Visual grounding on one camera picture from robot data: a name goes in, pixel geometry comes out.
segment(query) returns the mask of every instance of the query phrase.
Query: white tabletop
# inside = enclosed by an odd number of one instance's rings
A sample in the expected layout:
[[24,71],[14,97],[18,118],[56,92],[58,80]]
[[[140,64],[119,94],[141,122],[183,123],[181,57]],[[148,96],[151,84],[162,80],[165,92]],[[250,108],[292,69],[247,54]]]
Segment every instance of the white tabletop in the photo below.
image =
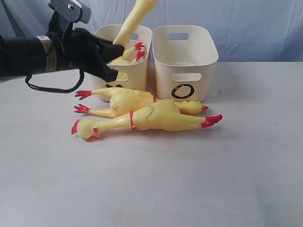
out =
[[74,105],[108,103],[74,95],[0,83],[1,227],[303,226],[302,63],[217,63],[205,114],[223,120],[197,131],[117,129],[87,143],[71,127],[92,116]]

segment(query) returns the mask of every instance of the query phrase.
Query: white fabric background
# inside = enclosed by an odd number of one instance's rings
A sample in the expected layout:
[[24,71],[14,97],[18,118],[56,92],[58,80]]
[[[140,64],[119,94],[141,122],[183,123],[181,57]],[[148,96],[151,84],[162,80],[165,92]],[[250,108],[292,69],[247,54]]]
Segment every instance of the white fabric background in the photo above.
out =
[[[121,24],[135,0],[82,0],[92,8],[86,27],[95,32]],[[26,35],[47,30],[52,15],[49,0],[5,0]],[[142,22],[198,25],[211,33],[219,61],[302,61],[303,0],[159,0]]]

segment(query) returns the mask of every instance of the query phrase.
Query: white storage basket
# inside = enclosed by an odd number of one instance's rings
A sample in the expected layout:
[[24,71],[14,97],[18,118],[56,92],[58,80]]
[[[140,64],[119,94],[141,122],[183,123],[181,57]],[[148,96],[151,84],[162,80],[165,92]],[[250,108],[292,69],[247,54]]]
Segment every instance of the white storage basket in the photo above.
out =
[[[118,35],[122,25],[107,25],[101,27],[95,36],[113,41]],[[145,91],[147,86],[148,68],[150,64],[150,48],[152,43],[152,30],[145,26],[139,26],[134,32],[133,37],[129,43],[125,46],[125,49],[133,47],[139,42],[143,42],[144,48],[141,51],[145,51],[144,57],[142,57],[136,64],[132,65],[109,65],[110,68],[116,69],[119,73],[125,73],[126,78],[117,79],[114,82],[105,82],[104,80],[95,76],[90,77],[94,89],[106,88],[106,87],[125,87],[129,89],[138,89]],[[133,52],[129,59],[134,59],[136,52]],[[103,101],[109,101],[106,96],[99,95],[99,98]]]
[[157,96],[176,101],[206,98],[218,52],[199,26],[161,26],[153,31]]

